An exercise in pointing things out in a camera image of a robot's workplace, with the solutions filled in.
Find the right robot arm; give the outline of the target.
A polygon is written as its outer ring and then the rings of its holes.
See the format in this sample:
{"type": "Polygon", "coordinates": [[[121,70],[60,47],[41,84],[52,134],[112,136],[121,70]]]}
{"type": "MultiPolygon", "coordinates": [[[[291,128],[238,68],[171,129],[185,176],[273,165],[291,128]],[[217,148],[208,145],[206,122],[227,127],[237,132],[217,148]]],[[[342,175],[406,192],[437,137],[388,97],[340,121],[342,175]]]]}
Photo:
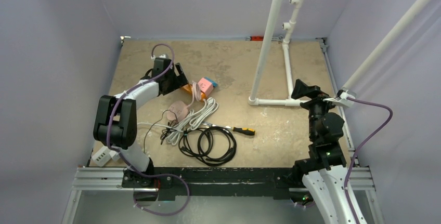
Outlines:
{"type": "Polygon", "coordinates": [[[345,121],[330,110],[335,107],[319,86],[297,79],[292,99],[307,97],[300,107],[308,111],[309,158],[297,160],[292,179],[305,186],[325,223],[366,223],[349,182],[346,158],[340,145],[345,121]]]}

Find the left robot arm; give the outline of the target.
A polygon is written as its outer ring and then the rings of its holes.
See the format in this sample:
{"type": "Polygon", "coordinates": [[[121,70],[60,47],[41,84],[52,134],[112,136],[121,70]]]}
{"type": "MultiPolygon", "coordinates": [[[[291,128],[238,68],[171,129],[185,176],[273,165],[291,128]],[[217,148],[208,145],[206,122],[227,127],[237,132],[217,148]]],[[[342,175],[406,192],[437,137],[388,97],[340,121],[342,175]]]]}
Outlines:
{"type": "Polygon", "coordinates": [[[133,87],[114,96],[101,96],[93,128],[93,137],[119,154],[127,168],[135,173],[142,187],[154,183],[152,160],[136,144],[137,111],[148,101],[172,93],[188,84],[180,63],[165,55],[154,59],[149,69],[133,87]]]}

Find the pink cube power socket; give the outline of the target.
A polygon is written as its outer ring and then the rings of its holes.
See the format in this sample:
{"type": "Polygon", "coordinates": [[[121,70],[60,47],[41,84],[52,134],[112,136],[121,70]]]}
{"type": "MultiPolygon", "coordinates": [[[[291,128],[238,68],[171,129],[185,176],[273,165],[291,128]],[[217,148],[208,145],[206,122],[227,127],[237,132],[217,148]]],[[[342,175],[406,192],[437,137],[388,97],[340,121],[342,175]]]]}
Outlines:
{"type": "Polygon", "coordinates": [[[205,95],[205,98],[208,98],[210,93],[213,91],[213,85],[205,79],[205,77],[201,78],[198,82],[200,91],[205,95]]]}

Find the orange power strip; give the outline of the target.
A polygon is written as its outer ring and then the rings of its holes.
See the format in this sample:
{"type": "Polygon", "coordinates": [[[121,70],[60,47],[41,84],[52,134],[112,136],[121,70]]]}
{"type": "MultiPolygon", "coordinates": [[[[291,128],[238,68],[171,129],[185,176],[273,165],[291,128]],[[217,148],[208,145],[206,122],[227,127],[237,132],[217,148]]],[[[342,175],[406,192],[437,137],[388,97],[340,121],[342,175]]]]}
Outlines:
{"type": "Polygon", "coordinates": [[[190,95],[198,92],[197,86],[195,84],[184,85],[181,89],[190,95]]]}

